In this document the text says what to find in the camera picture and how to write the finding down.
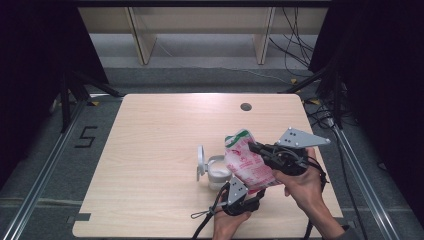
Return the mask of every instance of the white desk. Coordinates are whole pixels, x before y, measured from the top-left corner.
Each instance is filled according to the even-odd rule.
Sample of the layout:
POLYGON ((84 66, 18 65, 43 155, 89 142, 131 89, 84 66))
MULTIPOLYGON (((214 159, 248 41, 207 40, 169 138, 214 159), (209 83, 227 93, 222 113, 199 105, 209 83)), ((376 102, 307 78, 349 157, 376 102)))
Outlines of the white desk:
MULTIPOLYGON (((127 95, 80 210, 90 218, 75 222, 74 235, 190 238, 204 219, 190 215, 207 210, 217 193, 207 176, 196 182, 197 146, 208 159, 222 155, 225 136, 241 128, 261 143, 274 143, 289 126, 312 133, 297 95, 127 95), (241 110, 242 103, 252 110, 241 110)), ((319 151, 317 158, 323 165, 319 151)), ((342 217, 331 184, 323 196, 333 216, 342 217)), ((235 238, 301 237, 307 221, 275 186, 235 238)), ((211 221, 199 237, 211 237, 212 228, 211 221)))

